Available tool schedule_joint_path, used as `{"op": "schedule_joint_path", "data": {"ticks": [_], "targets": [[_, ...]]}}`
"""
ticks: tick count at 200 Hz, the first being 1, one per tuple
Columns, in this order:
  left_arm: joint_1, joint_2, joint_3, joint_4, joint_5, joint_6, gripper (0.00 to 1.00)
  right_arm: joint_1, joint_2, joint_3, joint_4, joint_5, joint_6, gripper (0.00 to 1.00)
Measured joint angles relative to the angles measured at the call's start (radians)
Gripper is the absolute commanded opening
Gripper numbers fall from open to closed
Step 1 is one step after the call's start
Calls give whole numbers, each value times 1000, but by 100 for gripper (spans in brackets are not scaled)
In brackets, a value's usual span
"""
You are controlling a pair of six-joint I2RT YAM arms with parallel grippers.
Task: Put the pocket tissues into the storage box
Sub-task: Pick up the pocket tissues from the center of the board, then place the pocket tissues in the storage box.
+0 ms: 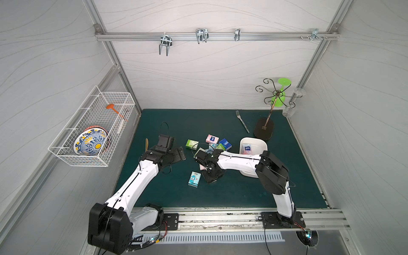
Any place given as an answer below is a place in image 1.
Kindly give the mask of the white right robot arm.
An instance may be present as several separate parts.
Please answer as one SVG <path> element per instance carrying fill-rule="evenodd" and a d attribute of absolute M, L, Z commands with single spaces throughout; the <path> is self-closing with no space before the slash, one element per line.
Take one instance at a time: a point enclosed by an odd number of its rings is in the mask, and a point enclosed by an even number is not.
<path fill-rule="evenodd" d="M 216 149 L 211 154 L 198 151 L 193 158 L 205 167 L 202 175 L 207 183 L 218 180 L 226 170 L 237 170 L 244 176 L 258 178 L 263 188 L 273 195 L 277 209 L 276 213 L 266 213 L 261 217 L 264 228 L 277 225 L 306 229 L 291 196 L 289 170 L 271 152 L 265 150 L 260 155 L 244 155 Z"/>

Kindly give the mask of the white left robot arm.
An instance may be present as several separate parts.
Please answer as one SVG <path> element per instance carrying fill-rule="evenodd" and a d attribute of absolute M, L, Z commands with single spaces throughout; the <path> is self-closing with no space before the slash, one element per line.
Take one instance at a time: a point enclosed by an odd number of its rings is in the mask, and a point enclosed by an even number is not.
<path fill-rule="evenodd" d="M 131 245 L 134 234 L 148 227 L 160 230 L 164 221 L 161 207 L 148 204 L 135 214 L 132 210 L 147 185 L 161 169 L 185 159 L 182 147 L 167 151 L 146 151 L 123 186 L 104 204 L 96 203 L 91 208 L 88 244 L 120 255 Z"/>

